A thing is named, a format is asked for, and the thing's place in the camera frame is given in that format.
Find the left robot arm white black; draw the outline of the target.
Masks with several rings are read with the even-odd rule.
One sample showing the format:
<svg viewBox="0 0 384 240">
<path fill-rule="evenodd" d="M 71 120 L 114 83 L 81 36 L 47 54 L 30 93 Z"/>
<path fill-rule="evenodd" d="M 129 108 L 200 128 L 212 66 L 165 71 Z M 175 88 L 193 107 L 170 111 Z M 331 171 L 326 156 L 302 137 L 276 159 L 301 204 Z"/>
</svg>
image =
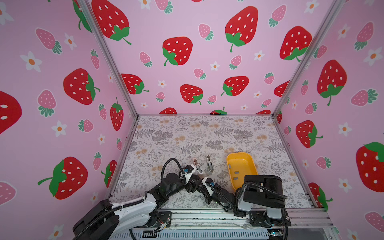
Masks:
<svg viewBox="0 0 384 240">
<path fill-rule="evenodd" d="M 160 183 L 143 197 L 114 204 L 108 199 L 100 201 L 74 225 L 74 239 L 108 240 L 125 230 L 154 225 L 158 209 L 168 202 L 169 197 L 198 180 L 195 173 L 201 168 L 196 163 L 182 167 L 177 159 L 171 158 L 163 165 Z"/>
</svg>

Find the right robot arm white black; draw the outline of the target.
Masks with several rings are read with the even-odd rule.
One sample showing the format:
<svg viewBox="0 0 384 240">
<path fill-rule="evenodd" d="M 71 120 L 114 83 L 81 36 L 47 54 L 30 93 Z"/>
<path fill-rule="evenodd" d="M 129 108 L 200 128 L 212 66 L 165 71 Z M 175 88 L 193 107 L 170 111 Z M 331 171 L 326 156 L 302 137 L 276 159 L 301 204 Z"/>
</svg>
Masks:
<svg viewBox="0 0 384 240">
<path fill-rule="evenodd" d="M 195 185 L 208 205 L 216 202 L 224 211 L 232 211 L 236 217 L 248 216 L 253 227 L 290 226 L 289 216 L 285 212 L 287 196 L 283 194 L 282 179 L 277 176 L 246 175 L 244 183 L 234 194 L 211 178 L 198 180 Z"/>
</svg>

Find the pink white small stapler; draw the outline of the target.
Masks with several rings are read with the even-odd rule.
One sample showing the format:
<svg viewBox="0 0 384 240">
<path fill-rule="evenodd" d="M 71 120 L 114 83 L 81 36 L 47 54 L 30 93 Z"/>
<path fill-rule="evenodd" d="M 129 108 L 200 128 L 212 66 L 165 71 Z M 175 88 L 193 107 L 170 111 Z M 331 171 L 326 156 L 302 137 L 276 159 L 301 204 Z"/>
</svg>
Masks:
<svg viewBox="0 0 384 240">
<path fill-rule="evenodd" d="M 204 171 L 202 170 L 200 164 L 198 163 L 197 159 L 194 159 L 194 165 L 195 167 L 197 168 L 197 171 L 200 175 L 202 175 L 204 173 Z"/>
</svg>

